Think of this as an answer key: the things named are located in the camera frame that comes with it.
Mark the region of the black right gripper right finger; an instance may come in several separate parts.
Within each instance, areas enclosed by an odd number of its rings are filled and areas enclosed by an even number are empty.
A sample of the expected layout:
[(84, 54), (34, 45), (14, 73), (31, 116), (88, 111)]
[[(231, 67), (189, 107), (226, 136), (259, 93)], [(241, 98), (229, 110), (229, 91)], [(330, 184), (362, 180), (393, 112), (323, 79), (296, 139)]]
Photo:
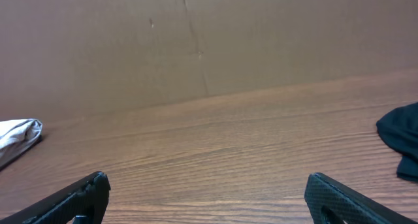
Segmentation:
[(314, 224), (415, 224), (325, 174), (310, 174), (304, 192)]

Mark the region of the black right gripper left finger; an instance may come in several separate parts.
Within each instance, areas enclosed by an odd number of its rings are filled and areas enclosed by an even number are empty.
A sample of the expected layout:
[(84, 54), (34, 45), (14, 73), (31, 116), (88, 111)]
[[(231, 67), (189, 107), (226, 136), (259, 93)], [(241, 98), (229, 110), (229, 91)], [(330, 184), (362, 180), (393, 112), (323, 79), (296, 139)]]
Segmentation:
[(107, 175), (94, 172), (27, 208), (1, 220), (9, 224), (101, 224), (111, 190)]

